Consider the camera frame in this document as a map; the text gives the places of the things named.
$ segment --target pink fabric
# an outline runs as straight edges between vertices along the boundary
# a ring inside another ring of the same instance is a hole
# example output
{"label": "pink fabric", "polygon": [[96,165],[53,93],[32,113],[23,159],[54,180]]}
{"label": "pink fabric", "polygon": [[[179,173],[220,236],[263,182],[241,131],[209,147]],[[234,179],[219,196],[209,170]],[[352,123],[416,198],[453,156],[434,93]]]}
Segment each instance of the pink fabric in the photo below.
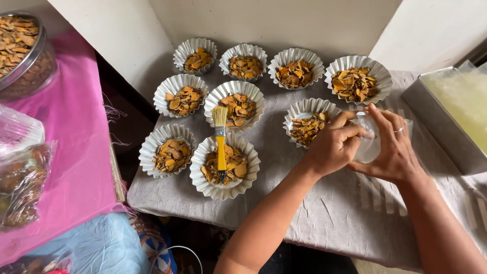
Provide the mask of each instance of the pink fabric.
{"label": "pink fabric", "polygon": [[58,143],[37,204],[40,218],[23,229],[0,233],[0,266],[119,205],[94,49],[76,31],[51,42],[58,64],[54,80],[38,94],[6,104],[40,120],[46,141]]}

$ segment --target pastry brush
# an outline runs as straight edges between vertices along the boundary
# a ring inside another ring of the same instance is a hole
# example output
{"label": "pastry brush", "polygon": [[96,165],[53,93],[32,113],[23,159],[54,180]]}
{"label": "pastry brush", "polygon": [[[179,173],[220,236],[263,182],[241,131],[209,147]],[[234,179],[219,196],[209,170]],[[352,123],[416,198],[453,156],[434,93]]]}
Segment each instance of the pastry brush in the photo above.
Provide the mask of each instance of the pastry brush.
{"label": "pastry brush", "polygon": [[223,184],[226,176],[226,162],[225,162],[225,135],[226,135],[226,115],[228,109],[226,107],[217,106],[211,111],[213,121],[215,121],[215,139],[218,143],[218,178]]}

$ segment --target white cable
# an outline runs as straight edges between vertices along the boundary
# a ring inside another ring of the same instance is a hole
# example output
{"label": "white cable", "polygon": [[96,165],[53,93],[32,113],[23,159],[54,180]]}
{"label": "white cable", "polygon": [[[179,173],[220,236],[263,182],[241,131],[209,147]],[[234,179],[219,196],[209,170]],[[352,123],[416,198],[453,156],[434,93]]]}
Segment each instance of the white cable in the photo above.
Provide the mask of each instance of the white cable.
{"label": "white cable", "polygon": [[149,272],[149,274],[152,274],[152,270],[154,269],[155,262],[157,261],[157,258],[159,257],[159,255],[163,254],[164,252],[168,251],[169,249],[171,249],[171,248],[173,248],[173,247],[180,247],[180,248],[184,248],[184,249],[187,249],[187,250],[191,251],[191,253],[193,253],[193,254],[195,255],[196,259],[198,260],[198,263],[200,263],[200,270],[201,270],[201,274],[203,274],[203,266],[201,265],[201,261],[200,261],[200,259],[198,258],[198,255],[196,255],[196,253],[195,253],[193,250],[191,250],[190,248],[185,247],[185,246],[181,246],[181,245],[175,245],[175,246],[171,246],[171,247],[168,247],[168,248],[165,248],[165,249],[161,250],[161,252],[159,252],[159,253],[157,254],[157,256],[156,256],[156,258],[155,258],[154,262],[152,263],[152,266],[151,266],[151,268],[150,268],[150,272]]}

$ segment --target clear plastic bag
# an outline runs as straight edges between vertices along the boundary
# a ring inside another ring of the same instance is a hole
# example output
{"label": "clear plastic bag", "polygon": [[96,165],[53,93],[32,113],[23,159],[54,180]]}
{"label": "clear plastic bag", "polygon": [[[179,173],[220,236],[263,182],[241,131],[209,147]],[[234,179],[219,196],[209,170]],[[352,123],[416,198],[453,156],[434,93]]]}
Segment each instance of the clear plastic bag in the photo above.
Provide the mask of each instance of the clear plastic bag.
{"label": "clear plastic bag", "polygon": [[44,138],[39,120],[0,104],[0,156],[42,143]]}
{"label": "clear plastic bag", "polygon": [[57,141],[0,156],[0,231],[18,229],[38,219],[35,204],[50,171]]}
{"label": "clear plastic bag", "polygon": [[61,256],[24,256],[15,263],[0,268],[0,274],[69,274],[73,265],[73,253]]}
{"label": "clear plastic bag", "polygon": [[[375,120],[367,112],[363,111],[357,112],[357,116],[351,122],[360,125],[367,132],[367,136],[360,138],[360,146],[357,149],[354,161],[368,164],[375,160],[380,153],[379,128]],[[413,123],[411,120],[406,119],[406,124],[408,125],[409,138],[411,138]]]}

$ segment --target grey cloth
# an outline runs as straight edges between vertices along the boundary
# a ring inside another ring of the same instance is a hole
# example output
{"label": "grey cloth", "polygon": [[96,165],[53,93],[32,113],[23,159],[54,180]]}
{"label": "grey cloth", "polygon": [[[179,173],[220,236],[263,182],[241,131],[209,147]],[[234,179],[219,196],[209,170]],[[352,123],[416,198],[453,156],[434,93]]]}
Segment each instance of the grey cloth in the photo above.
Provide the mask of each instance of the grey cloth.
{"label": "grey cloth", "polygon": [[[452,161],[421,125],[401,93],[416,77],[411,72],[391,71],[393,92],[379,108],[389,109],[414,121],[412,145],[427,173],[450,209],[475,240],[487,251],[485,202],[487,174],[461,176]],[[210,90],[230,80],[218,68],[203,79]],[[291,104],[305,98],[329,99],[343,110],[355,110],[333,95],[323,79],[300,91],[287,91],[273,84],[268,75],[256,83],[266,99],[266,108],[254,128],[241,133],[259,153],[260,171],[245,194],[226,201],[204,197],[191,184],[189,168],[172,177],[154,179],[139,168],[129,189],[128,203],[136,210],[159,216],[178,216],[235,230],[306,153],[289,142],[283,127]],[[156,128],[169,123],[187,126],[200,143],[214,133],[201,108],[182,119],[161,116]],[[421,270],[412,225],[397,187],[344,168],[318,181],[298,208],[285,241],[343,254],[406,270]]]}

